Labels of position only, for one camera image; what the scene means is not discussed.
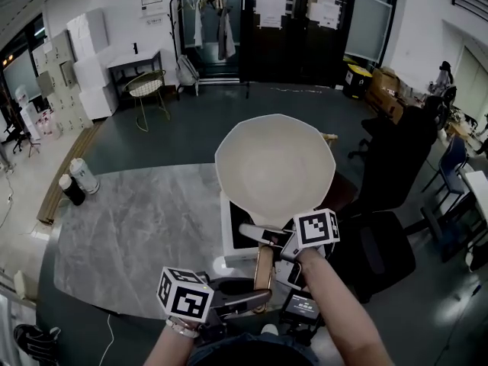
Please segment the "marble table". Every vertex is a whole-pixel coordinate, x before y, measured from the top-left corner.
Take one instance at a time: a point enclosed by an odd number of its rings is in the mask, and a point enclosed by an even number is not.
[[[214,164],[133,169],[98,176],[100,190],[60,223],[55,286],[106,310],[165,318],[156,299],[163,265],[211,278],[253,278],[255,262],[223,263],[220,186]],[[289,288],[273,285],[270,308]]]

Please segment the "trash bin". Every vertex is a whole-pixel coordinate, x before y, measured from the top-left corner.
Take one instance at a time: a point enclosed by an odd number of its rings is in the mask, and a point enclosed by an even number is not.
[[[348,64],[348,72],[345,75],[344,95],[354,99],[362,99],[373,77],[366,69],[357,65]]]

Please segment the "wristwatch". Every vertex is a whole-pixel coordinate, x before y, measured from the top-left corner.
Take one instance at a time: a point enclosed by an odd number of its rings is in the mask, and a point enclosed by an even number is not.
[[[200,333],[183,320],[179,319],[178,317],[169,317],[166,320],[166,325],[169,326],[171,329],[179,333],[180,335],[186,336],[187,338],[195,339],[200,336]]]

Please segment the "large white bowl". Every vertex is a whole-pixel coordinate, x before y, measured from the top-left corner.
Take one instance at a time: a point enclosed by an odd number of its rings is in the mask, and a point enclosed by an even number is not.
[[[319,206],[336,171],[322,134],[281,114],[237,124],[215,152],[215,164],[223,193],[256,225],[278,229]]]

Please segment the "forearm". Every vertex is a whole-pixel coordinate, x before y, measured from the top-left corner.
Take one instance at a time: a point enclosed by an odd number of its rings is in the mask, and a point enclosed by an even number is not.
[[[359,358],[363,365],[391,364],[373,321],[331,265],[312,249],[304,250],[299,260],[305,282],[346,364],[357,364]]]
[[[194,340],[165,326],[144,366],[183,366],[187,364]]]

